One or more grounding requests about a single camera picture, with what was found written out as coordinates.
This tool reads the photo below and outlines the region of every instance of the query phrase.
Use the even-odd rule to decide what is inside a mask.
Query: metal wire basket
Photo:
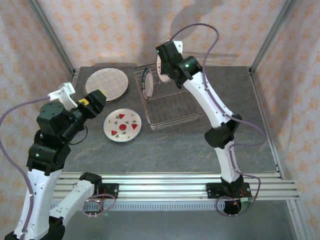
[[[142,74],[149,68],[153,76],[152,98],[146,101],[142,94]],[[170,80],[162,83],[158,77],[156,64],[138,66],[133,69],[145,116],[152,130],[201,118],[205,112],[194,96],[185,88],[178,89]]]

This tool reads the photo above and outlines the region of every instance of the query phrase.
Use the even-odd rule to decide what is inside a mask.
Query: metal pole
[[[259,64],[261,63],[262,59],[266,55],[269,47],[271,46],[272,42],[277,36],[277,33],[279,32],[281,26],[284,24],[285,20],[287,19],[290,11],[292,10],[293,6],[295,5],[297,0],[287,0],[284,4],[281,12],[279,13],[278,17],[276,18],[274,24],[272,25],[270,32],[268,33],[266,39],[264,40],[264,43],[262,44],[262,47],[260,48],[257,56],[255,57],[255,60],[253,61],[253,64],[251,67],[249,67],[249,71],[251,73],[254,73]]]
[[[59,39],[57,38],[53,28],[51,27],[48,19],[46,18],[44,12],[42,11],[39,3],[37,0],[27,0],[28,4],[30,5],[31,9],[33,10],[34,14],[38,18],[39,22],[41,23],[46,35],[51,40],[53,47],[61,57],[66,69],[70,72],[71,75],[74,74],[75,69],[72,66],[66,52],[64,51]]]

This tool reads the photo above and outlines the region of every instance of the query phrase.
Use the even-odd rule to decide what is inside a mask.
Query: patterned fabric wall
[[[0,39],[1,115],[17,104],[46,96],[70,80],[27,1],[0,1]],[[1,126],[4,147],[21,167],[27,164],[28,149],[39,129],[36,118],[43,104],[12,112]],[[4,239],[18,223],[27,188],[2,153],[0,160],[0,239]]]
[[[315,239],[320,236],[319,13],[319,0],[297,1],[257,71],[285,176],[298,182]]]
[[[73,66],[156,62],[155,47],[192,23],[214,25],[215,66],[249,66],[286,0],[39,0]],[[216,35],[181,33],[184,53],[202,61]]]

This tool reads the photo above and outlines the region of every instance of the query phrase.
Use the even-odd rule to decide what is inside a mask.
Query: purple cable
[[[12,111],[22,107],[22,106],[26,106],[26,105],[29,105],[29,104],[34,104],[34,103],[37,103],[37,102],[40,102],[40,101],[44,101],[44,100],[48,100],[50,99],[48,96],[47,97],[44,97],[44,98],[40,98],[40,99],[37,99],[37,100],[32,100],[32,101],[27,101],[25,103],[21,103],[17,106],[14,106],[12,108],[10,108],[9,110],[7,110],[2,116],[1,116],[1,119],[0,119],[0,126],[2,125],[5,117],[11,113]],[[21,235],[20,239],[21,240],[24,240],[25,239],[25,234],[26,234],[26,230],[27,230],[27,227],[28,227],[28,224],[29,224],[29,221],[30,221],[30,218],[31,218],[31,214],[32,214],[32,211],[34,209],[34,190],[32,188],[32,185],[31,185],[31,182],[28,178],[28,175],[25,173],[25,171],[19,167],[12,159],[11,157],[8,155],[2,141],[1,141],[1,138],[0,138],[0,148],[3,152],[3,155],[5,156],[5,158],[9,161],[9,163],[11,163],[20,173],[21,175],[23,176],[24,178],[24,181],[27,185],[27,188],[29,190],[29,193],[30,193],[30,204],[29,204],[29,210],[28,210],[28,213],[26,215],[26,219],[25,219],[25,222],[24,222],[24,225],[23,225],[23,228],[22,228],[22,232],[23,234]]]
[[[235,117],[232,117],[232,116],[228,115],[228,114],[226,113],[226,111],[225,111],[225,110],[219,105],[219,103],[216,101],[215,97],[213,96],[213,94],[210,92],[210,89],[208,88],[208,84],[207,84],[207,81],[206,81],[206,60],[207,60],[207,58],[208,58],[209,53],[211,52],[211,50],[214,48],[214,46],[215,46],[216,43],[218,42],[219,36],[220,36],[220,35],[219,35],[219,31],[218,31],[214,26],[209,25],[209,24],[206,24],[206,23],[193,23],[193,24],[190,24],[190,25],[188,25],[188,26],[185,26],[185,27],[182,28],[181,30],[177,31],[177,32],[171,37],[170,40],[172,41],[172,40],[175,38],[175,36],[177,36],[177,35],[178,35],[179,33],[181,33],[183,30],[188,29],[188,28],[193,27],[193,26],[205,26],[205,27],[208,27],[208,28],[213,29],[213,30],[215,31],[215,33],[216,33],[216,39],[214,40],[213,44],[209,47],[208,51],[206,52],[206,54],[205,54],[205,56],[204,56],[204,58],[203,58],[203,64],[202,64],[202,80],[203,80],[204,86],[205,86],[205,88],[206,88],[206,90],[207,90],[206,92],[208,93],[210,99],[211,99],[211,100],[213,101],[213,103],[217,106],[217,108],[222,112],[222,114],[224,114],[225,116],[227,116],[227,117],[228,117],[229,119],[231,119],[231,120],[234,120],[234,121],[236,121],[236,122],[238,122],[238,123],[241,123],[241,124],[248,125],[248,126],[254,128],[254,129],[258,130],[258,132],[259,132],[259,133],[262,135],[262,137],[263,137],[263,140],[262,140],[261,142],[258,142],[258,143],[253,143],[253,144],[234,143],[234,144],[230,145],[229,148],[228,148],[228,150],[229,150],[229,156],[230,156],[230,160],[231,160],[231,165],[232,165],[233,170],[234,170],[235,172],[237,172],[238,174],[242,175],[242,176],[245,176],[245,177],[248,177],[248,178],[254,178],[254,179],[257,179],[257,180],[258,180],[258,188],[257,188],[256,193],[255,193],[255,196],[254,196],[254,198],[253,198],[253,203],[252,203],[252,205],[249,207],[249,208],[251,208],[251,207],[254,205],[254,203],[256,202],[256,199],[257,199],[257,197],[258,197],[258,193],[259,193],[259,190],[260,190],[260,187],[261,187],[261,180],[260,180],[260,178],[257,177],[257,176],[253,176],[253,175],[249,175],[249,174],[242,173],[241,171],[239,171],[239,170],[236,168],[236,165],[235,165],[235,162],[234,162],[234,159],[233,159],[233,156],[232,156],[232,148],[234,148],[235,146],[242,146],[242,147],[258,147],[258,146],[262,146],[262,145],[265,143],[265,141],[266,141],[266,139],[267,139],[267,136],[266,136],[265,132],[264,132],[260,127],[258,127],[257,125],[255,125],[255,124],[253,124],[253,123],[251,123],[251,122],[244,121],[244,120],[240,120],[240,119],[237,119],[237,118],[235,118]],[[229,197],[229,196],[221,196],[221,197],[219,197],[219,198],[217,199],[217,201],[215,202],[215,207],[216,207],[216,209],[217,209],[217,212],[218,212],[219,214],[223,215],[223,216],[233,216],[233,217],[238,216],[239,214],[229,215],[229,214],[226,214],[226,213],[221,212],[220,210],[218,210],[218,202],[219,202],[219,200],[225,199],[225,198],[231,199],[231,200],[234,201],[234,202],[237,204],[237,206],[238,206],[238,202],[237,202],[234,198]]]
[[[100,203],[98,203],[95,200],[90,200],[90,199],[94,199],[94,198],[98,198],[98,197],[111,197],[113,199],[113,204],[108,207],[106,210],[102,210],[99,213],[95,213],[94,215],[92,215],[91,213],[86,213],[85,211],[85,207],[88,203],[94,203],[97,204],[99,207],[101,207]],[[88,216],[88,217],[98,217],[99,215],[105,214],[106,212],[108,212],[110,209],[112,209],[115,205],[116,205],[117,199],[115,196],[108,194],[108,193],[103,193],[103,194],[97,194],[97,195],[92,195],[91,197],[88,198],[88,201],[86,201],[83,205],[82,205],[82,212],[84,215]]]

